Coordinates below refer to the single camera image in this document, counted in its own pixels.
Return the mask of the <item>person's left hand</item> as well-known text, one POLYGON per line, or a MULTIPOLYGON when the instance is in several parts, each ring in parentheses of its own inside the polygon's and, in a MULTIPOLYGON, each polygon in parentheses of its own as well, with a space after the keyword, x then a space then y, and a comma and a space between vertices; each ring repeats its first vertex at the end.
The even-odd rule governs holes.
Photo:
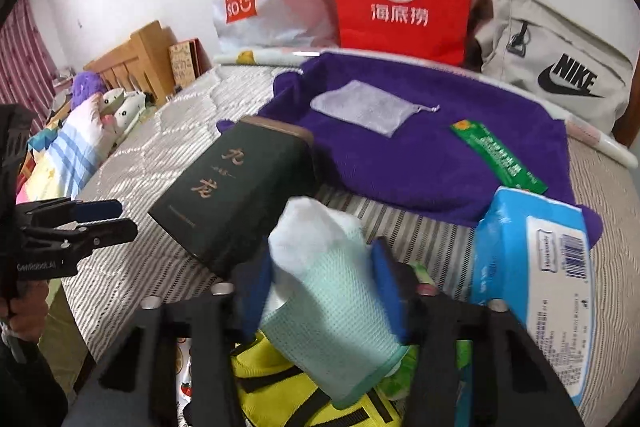
POLYGON ((28 282, 20 298, 9 303, 1 299, 1 320, 9 324, 10 331, 21 340, 38 343, 49 312, 47 281, 28 282))

